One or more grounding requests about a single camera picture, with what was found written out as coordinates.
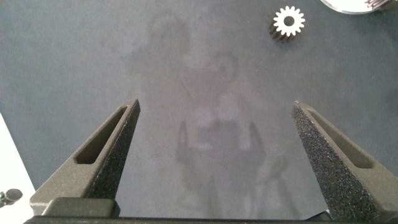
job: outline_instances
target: white gear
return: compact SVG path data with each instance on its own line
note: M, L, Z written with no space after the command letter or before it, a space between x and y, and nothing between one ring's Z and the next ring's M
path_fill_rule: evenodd
M303 16L304 14L300 13L300 10L295 9L294 6L291 8L286 6L285 9L280 9L280 12L277 12L274 18L275 23L270 26L270 34L278 40L293 40L296 33L301 32L301 28L304 27L305 19L303 19ZM290 25L286 24L286 18L292 20Z

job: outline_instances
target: gear teeth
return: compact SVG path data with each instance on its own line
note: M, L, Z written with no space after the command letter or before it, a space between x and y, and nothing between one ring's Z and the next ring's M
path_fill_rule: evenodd
M287 16L291 16L294 19L294 23L291 26L287 26L284 22ZM301 33L301 28L304 27L303 22L305 22L305 19L303 16L304 14L300 13L300 9L296 9L294 6L290 8L286 6L285 9L281 8L269 26L271 37L282 43L294 40L297 34Z

